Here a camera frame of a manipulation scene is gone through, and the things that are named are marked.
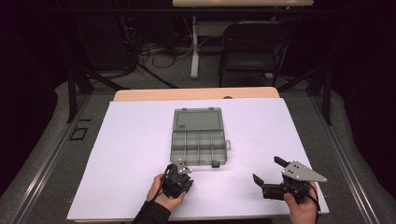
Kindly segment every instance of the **chair back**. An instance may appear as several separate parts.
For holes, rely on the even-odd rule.
[[[245,46],[251,42],[260,50],[288,42],[291,35],[292,29],[282,21],[239,21],[224,30],[222,46],[235,49],[242,48],[242,42]]]

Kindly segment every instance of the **black chair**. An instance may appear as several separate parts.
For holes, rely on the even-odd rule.
[[[219,87],[225,72],[273,74],[278,71],[292,36],[282,21],[239,21],[224,30],[219,63]]]

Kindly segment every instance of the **white tabletop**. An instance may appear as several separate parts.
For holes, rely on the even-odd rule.
[[[262,197],[252,174],[268,184],[282,181],[285,161],[310,163],[283,99],[112,102],[67,219],[130,220],[146,199],[153,177],[170,163],[174,111],[220,107],[226,165],[191,167],[194,180],[171,219],[218,219],[287,215],[285,202]],[[322,213],[329,213],[318,189]]]
[[[304,7],[313,0],[173,0],[174,7]]]

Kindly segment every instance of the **white table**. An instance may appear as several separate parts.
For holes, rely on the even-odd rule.
[[[313,0],[173,0],[174,7],[310,7],[313,4]],[[228,25],[225,21],[199,24],[196,17],[192,17],[191,78],[198,78],[198,35],[221,36]]]
[[[279,184],[282,167],[274,163],[274,156],[310,167],[284,100],[273,97],[181,101],[160,97],[161,101],[112,102],[67,219],[133,219],[146,199],[153,177],[170,163],[175,109],[210,106],[222,110],[225,136],[232,146],[227,164],[218,169],[191,167],[194,184],[171,220],[287,215],[285,202],[264,199],[252,177],[254,173],[266,183]],[[320,188],[318,195],[322,213],[329,213]]]

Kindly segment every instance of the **cable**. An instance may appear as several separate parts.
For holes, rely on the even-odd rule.
[[[172,66],[172,65],[175,63],[175,61],[176,61],[176,56],[175,56],[173,53],[171,53],[170,56],[172,57],[172,62],[171,62],[170,64],[166,65],[166,66],[159,66],[159,65],[156,65],[155,62],[154,62],[155,55],[152,55],[152,57],[151,57],[151,63],[152,63],[152,65],[153,65],[154,67],[157,67],[157,68],[168,68],[168,67]]]
[[[209,36],[206,36],[205,37],[205,39],[198,45],[198,47],[200,47],[200,46],[202,46],[208,39],[210,39],[210,38],[212,38],[213,36],[211,36],[211,35],[209,35]],[[166,49],[166,48],[156,48],[156,47],[154,47],[154,48],[152,48],[152,49],[150,49],[149,47],[147,47],[147,51],[146,52],[142,52],[141,54],[142,55],[144,55],[144,56],[151,56],[153,53],[155,53],[156,51],[158,51],[158,52],[162,52],[162,51],[169,51],[169,49]],[[181,49],[181,53],[182,52],[184,52],[186,49],[188,49],[188,50],[191,50],[191,48],[187,48],[187,47],[185,47],[185,48],[174,48],[174,49],[177,49],[177,50],[180,50]],[[182,55],[182,54],[179,54],[179,55],[176,55],[177,57],[184,57],[184,56],[186,56],[186,55]]]
[[[145,48],[145,49],[148,51],[148,53],[147,53],[147,55],[146,55],[146,54],[143,54],[142,52],[139,53],[138,56],[140,56],[140,58],[137,57],[137,60],[138,60],[139,62],[141,62],[141,63],[145,63],[145,62],[149,59],[149,56],[150,56],[150,48],[149,48],[149,46],[146,45],[146,44],[143,44],[143,48]]]
[[[189,31],[189,34],[190,34],[190,37],[191,37],[191,47],[190,47],[190,49],[189,49],[189,51],[187,53],[185,53],[184,55],[178,55],[177,57],[184,57],[184,56],[189,55],[191,53],[192,49],[193,49],[193,44],[194,44],[192,32],[190,30],[189,25],[187,24],[187,21],[186,21],[185,17],[183,17],[183,21],[184,21],[184,24],[186,24],[187,30]]]
[[[153,197],[148,203],[145,203],[145,204],[142,206],[142,208],[140,209],[140,211],[137,213],[137,216],[139,216],[139,215],[145,213],[146,210],[155,202],[155,200],[157,199],[157,197],[160,196],[160,195],[163,193],[163,192],[160,193],[160,191],[161,191],[161,188],[163,187],[163,181],[165,180],[165,175],[166,175],[166,172],[168,172],[168,170],[169,170],[169,168],[166,167],[165,171],[163,172],[163,178],[161,179],[161,183],[160,183],[160,186],[159,186],[158,189],[157,189],[157,192],[154,194],[154,197]],[[135,218],[134,221],[133,221],[131,224],[136,223],[136,221],[138,221],[138,219]]]
[[[311,189],[315,192],[315,195],[317,196],[317,198],[315,199],[309,193],[306,193],[305,196],[308,197],[310,200],[312,200],[312,202],[314,202],[315,205],[317,206],[317,217],[315,218],[315,223],[318,223],[319,216],[321,215],[318,192],[315,190],[314,186],[311,185],[311,183],[308,182],[308,184],[311,187]]]
[[[155,75],[153,72],[151,72],[145,65],[139,63],[137,66],[141,67],[143,70],[145,70],[146,72],[148,72],[150,75],[152,75],[153,77],[157,78],[158,80],[160,80],[162,83],[164,83],[165,85],[167,85],[168,87],[172,88],[172,89],[178,89],[177,86],[175,86],[174,84],[167,82],[165,80],[163,80],[161,77]]]

